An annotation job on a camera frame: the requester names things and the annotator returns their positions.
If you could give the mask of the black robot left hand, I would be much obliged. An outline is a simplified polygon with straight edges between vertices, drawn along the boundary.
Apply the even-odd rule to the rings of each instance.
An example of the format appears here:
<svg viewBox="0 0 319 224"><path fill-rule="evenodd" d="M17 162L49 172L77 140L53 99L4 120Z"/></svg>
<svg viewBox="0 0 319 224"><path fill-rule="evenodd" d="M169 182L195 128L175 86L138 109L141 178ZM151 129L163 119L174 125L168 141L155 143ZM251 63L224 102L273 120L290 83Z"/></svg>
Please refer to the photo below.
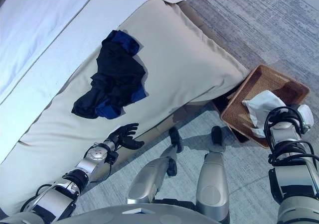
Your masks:
<svg viewBox="0 0 319 224"><path fill-rule="evenodd" d="M115 147L122 146L130 150L138 150L144 146L143 141L136 141L133 135L136 134L138 129L138 123L130 123L124 126L120 126L115 131L109 134L106 140L111 140Z"/></svg>

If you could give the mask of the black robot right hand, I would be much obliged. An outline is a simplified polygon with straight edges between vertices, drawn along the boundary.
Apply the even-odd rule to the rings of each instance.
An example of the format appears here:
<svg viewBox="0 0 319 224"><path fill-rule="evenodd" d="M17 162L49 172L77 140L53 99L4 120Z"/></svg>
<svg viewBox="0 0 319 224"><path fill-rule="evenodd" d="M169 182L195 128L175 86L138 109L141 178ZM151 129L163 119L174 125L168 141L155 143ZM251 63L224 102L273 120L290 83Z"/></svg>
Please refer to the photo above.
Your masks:
<svg viewBox="0 0 319 224"><path fill-rule="evenodd" d="M288 106L286 118L288 131L299 135L307 133L314 124L313 113L308 105L290 105Z"/></svg>

